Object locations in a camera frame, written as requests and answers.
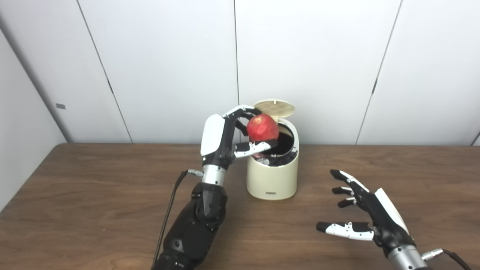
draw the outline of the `gray wall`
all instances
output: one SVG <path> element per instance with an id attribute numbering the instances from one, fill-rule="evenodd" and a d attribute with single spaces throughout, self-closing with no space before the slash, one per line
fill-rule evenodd
<path id="1" fill-rule="evenodd" d="M 0 59 L 1 211 L 65 138 L 1 31 Z"/>

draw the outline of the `red apple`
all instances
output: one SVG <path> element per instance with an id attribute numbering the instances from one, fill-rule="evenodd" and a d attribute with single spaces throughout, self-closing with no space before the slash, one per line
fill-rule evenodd
<path id="1" fill-rule="evenodd" d="M 266 141 L 278 139 L 278 125 L 268 114 L 259 114 L 247 124 L 250 141 Z"/>

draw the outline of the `wood grain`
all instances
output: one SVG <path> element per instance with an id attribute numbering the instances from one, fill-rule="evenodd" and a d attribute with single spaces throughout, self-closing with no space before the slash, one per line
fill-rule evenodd
<path id="1" fill-rule="evenodd" d="M 200 169 L 199 145 L 57 146 L 0 214 L 0 269 L 149 269 L 173 183 Z M 442 247 L 480 267 L 480 147 L 301 146 L 294 197 L 250 196 L 245 160 L 226 176 L 228 210 L 199 270 L 392 269 L 381 249 L 315 230 L 317 221 L 369 221 L 338 209 L 341 169 L 383 187 L 420 251 Z M 198 179 L 187 176 L 169 225 Z M 435 270 L 460 269 L 448 257 Z"/>

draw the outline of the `trash can lid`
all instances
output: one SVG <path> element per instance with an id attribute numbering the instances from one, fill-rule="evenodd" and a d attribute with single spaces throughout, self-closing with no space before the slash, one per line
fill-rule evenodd
<path id="1" fill-rule="evenodd" d="M 290 116 L 295 111 L 295 107 L 292 104 L 279 99 L 262 100 L 257 102 L 254 107 L 261 110 L 262 113 L 277 118 Z"/>

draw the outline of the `trash can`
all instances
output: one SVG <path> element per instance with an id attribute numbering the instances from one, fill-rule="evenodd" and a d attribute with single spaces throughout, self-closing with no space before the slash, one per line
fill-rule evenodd
<path id="1" fill-rule="evenodd" d="M 295 108 L 286 101 L 269 99 L 256 108 L 278 122 L 278 146 L 250 156 L 247 161 L 248 192 L 264 200 L 282 200 L 297 191 L 299 138 L 295 126 L 284 117 Z"/>

